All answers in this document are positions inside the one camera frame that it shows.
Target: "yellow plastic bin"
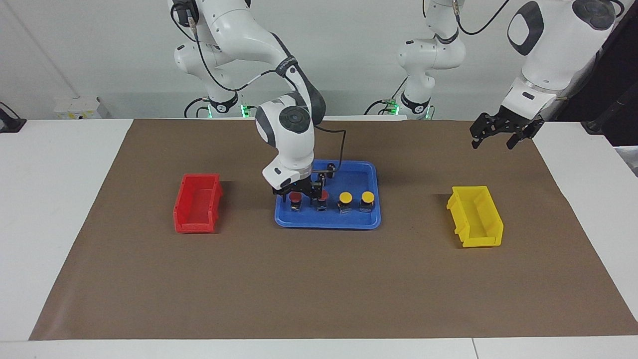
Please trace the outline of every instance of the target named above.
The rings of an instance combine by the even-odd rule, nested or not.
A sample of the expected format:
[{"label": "yellow plastic bin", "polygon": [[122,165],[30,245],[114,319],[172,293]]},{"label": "yellow plastic bin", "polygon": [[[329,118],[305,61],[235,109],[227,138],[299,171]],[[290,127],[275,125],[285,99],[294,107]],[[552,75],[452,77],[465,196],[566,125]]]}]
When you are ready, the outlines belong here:
[{"label": "yellow plastic bin", "polygon": [[464,248],[501,245],[503,221],[486,186],[452,187],[447,209]]}]

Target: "green led light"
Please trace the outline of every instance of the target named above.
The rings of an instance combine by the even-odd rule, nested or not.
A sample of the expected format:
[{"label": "green led light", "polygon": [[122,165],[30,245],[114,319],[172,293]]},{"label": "green led light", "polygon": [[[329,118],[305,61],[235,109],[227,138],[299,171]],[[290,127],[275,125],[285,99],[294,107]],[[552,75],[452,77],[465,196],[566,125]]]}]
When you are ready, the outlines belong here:
[{"label": "green led light", "polygon": [[395,100],[390,100],[387,102],[387,108],[388,108],[388,112],[393,115],[396,116],[399,114],[399,110],[401,109],[401,106],[399,106]]},{"label": "green led light", "polygon": [[248,106],[241,105],[241,114],[244,118],[250,117],[250,109]]}]

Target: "brown paper mat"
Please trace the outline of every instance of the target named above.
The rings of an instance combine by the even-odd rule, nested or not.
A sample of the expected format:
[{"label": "brown paper mat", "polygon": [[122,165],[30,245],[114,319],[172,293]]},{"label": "brown paper mat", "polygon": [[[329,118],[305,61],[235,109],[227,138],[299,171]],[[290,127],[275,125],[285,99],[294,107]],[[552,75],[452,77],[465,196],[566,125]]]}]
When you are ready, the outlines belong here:
[{"label": "brown paper mat", "polygon": [[[276,152],[251,121],[135,120],[31,339],[638,334],[531,141],[474,151],[463,122],[325,126],[348,129],[346,159],[376,165],[379,229],[278,227],[261,177]],[[316,157],[340,140],[319,132]],[[221,173],[220,234],[174,232],[197,172]],[[489,186],[501,247],[460,248],[453,185]]]}]

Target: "white table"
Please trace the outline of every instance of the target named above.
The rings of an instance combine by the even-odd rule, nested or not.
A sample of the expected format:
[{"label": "white table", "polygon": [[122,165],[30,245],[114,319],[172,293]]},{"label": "white table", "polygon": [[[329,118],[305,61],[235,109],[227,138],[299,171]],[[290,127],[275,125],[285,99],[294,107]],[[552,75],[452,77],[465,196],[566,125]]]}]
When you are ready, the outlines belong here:
[{"label": "white table", "polygon": [[[30,121],[0,135],[0,358],[638,358],[638,336],[27,342],[131,122]],[[534,141],[638,318],[638,178],[578,123],[547,123]]]}]

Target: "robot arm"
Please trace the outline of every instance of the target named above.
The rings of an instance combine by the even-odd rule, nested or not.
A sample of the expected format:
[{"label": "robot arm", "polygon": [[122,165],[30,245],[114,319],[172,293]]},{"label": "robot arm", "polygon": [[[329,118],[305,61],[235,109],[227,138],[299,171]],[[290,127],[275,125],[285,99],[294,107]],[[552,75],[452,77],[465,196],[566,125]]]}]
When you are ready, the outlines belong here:
[{"label": "robot arm", "polygon": [[498,113],[482,113],[470,128],[472,146],[489,136],[513,133],[509,149],[533,138],[544,120],[538,115],[565,90],[601,48],[615,21],[609,0],[530,1],[512,19],[508,38],[527,56]]},{"label": "robot arm", "polygon": [[[459,1],[463,7],[464,0]],[[432,39],[416,39],[399,50],[399,64],[408,74],[405,90],[394,101],[400,114],[410,119],[426,116],[435,81],[429,70],[448,70],[461,66],[465,44],[459,38],[453,0],[432,0],[427,10],[427,26],[434,31]]]},{"label": "robot arm", "polygon": [[214,45],[209,56],[216,56],[218,48],[223,55],[221,63],[227,59],[269,63],[286,80],[292,92],[257,108],[255,119],[259,134],[279,151],[262,174],[276,194],[297,191],[320,197],[321,188],[311,182],[310,174],[314,160],[314,126],[319,125],[325,115],[325,101],[295,57],[279,37],[257,24],[248,10],[247,0],[173,1],[186,3],[193,9],[188,20],[195,40],[204,42],[199,36],[212,34],[208,40],[214,41]]},{"label": "robot arm", "polygon": [[[179,0],[168,0],[168,5],[172,10],[174,10],[171,16],[173,16],[180,25],[189,27],[189,12],[187,12],[187,10],[192,11],[190,12],[192,15],[195,11],[195,7],[191,3]],[[215,79],[218,82],[228,88],[232,85],[230,76],[224,70],[220,69],[219,66],[230,63],[234,61],[234,59],[220,50],[205,22],[202,21],[195,26],[198,39],[200,41],[200,47],[202,49],[202,55],[206,60],[206,63],[209,65],[211,73],[215,76]],[[202,81],[204,88],[208,93],[208,101],[211,105],[211,110],[214,111],[216,117],[240,115],[241,109],[239,108],[239,94],[222,88],[211,78],[202,63],[202,58],[200,57],[199,49],[195,42],[187,42],[178,46],[178,48],[174,51],[174,59],[175,64],[180,70],[193,75]]]}]

